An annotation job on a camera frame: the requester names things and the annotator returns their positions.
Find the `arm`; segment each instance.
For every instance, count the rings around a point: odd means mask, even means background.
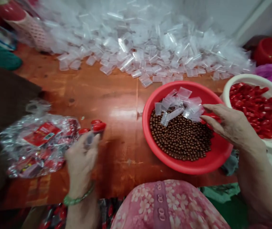
[[[84,141],[88,133],[66,152],[70,188],[68,196],[82,197],[91,187],[91,171],[98,154],[99,135],[95,136],[91,148],[86,152]],[[96,229],[98,225],[99,205],[95,191],[80,203],[68,207],[66,229]]]
[[[249,209],[250,223],[272,222],[272,166],[264,142],[242,112],[220,104],[204,107],[218,115],[221,124],[205,115],[202,118],[240,151],[238,183]]]

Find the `white wall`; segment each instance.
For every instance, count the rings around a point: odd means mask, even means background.
[[[254,35],[272,36],[272,0],[183,0],[183,4],[186,16],[196,22],[213,17],[239,45]]]
[[[239,45],[245,44],[254,35],[272,37],[272,0],[264,0],[252,16],[235,34]]]
[[[230,36],[248,19],[262,0],[184,0],[184,14],[194,21],[213,17]]]

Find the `white plastic bowl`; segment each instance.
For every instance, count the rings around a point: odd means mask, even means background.
[[[257,75],[241,74],[241,75],[234,76],[226,83],[223,94],[220,96],[220,98],[223,100],[223,102],[226,104],[227,107],[232,108],[230,104],[230,100],[229,100],[229,91],[231,86],[233,84],[240,83],[240,82],[248,83],[255,86],[260,86],[260,88],[268,87],[269,91],[264,93],[263,96],[266,98],[272,97],[272,82],[271,81]],[[263,141],[265,142],[267,147],[272,148],[272,139],[265,138],[263,139]]]

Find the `woman's left hand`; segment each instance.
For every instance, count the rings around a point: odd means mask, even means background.
[[[95,166],[98,155],[100,135],[96,135],[90,148],[85,147],[85,140],[92,132],[82,135],[65,153],[70,178],[68,196],[82,197],[90,188],[91,171]]]

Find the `hand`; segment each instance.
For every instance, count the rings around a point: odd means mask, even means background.
[[[202,115],[213,130],[232,143],[239,150],[258,148],[266,150],[264,142],[252,128],[243,112],[228,108],[222,104],[203,104],[208,112],[214,112],[220,117],[221,123],[214,118]]]
[[[100,135],[96,135],[88,150],[85,140],[92,132],[82,135],[65,153],[70,178],[68,196],[71,198],[82,197],[90,188],[91,171],[95,166],[98,155]]]

